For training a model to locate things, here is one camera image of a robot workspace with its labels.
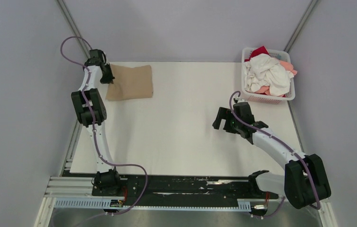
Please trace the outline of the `beige t-shirt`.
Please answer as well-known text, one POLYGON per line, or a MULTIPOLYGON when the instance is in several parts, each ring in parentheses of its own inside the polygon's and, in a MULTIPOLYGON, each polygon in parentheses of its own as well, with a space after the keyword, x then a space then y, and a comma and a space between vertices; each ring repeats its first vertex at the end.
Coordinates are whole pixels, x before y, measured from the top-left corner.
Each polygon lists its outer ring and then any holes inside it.
POLYGON ((122 101, 153 97, 152 68, 150 65, 125 67, 111 65, 113 83, 108 85, 106 100, 122 101))

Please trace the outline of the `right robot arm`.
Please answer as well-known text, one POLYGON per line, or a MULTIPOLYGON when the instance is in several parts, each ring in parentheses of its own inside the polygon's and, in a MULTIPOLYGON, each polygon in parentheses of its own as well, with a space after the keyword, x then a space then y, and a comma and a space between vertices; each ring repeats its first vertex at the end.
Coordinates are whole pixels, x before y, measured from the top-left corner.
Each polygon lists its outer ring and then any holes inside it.
POLYGON ((265 192, 272 192, 286 197, 296 209, 317 205, 331 197, 322 159, 316 154, 298 151, 279 139, 266 123, 254 119, 247 102, 235 103, 231 108, 220 107, 213 128, 218 130, 222 121, 225 132, 240 135, 266 152, 284 170, 283 175, 268 170, 251 174, 248 183, 251 196, 258 198, 265 192))

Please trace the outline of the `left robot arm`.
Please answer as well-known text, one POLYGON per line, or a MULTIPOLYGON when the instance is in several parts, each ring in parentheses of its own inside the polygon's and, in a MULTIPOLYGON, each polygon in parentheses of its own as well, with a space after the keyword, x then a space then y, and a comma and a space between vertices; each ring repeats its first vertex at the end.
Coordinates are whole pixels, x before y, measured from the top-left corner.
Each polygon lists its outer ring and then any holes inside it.
POLYGON ((87 130, 96 160, 96 173, 92 180, 93 196, 117 196, 122 191, 122 182, 109 151, 105 121, 106 107, 99 92, 99 85, 113 83, 114 76, 106 54, 99 49, 89 51, 83 64, 84 79, 71 99, 78 122, 87 130))

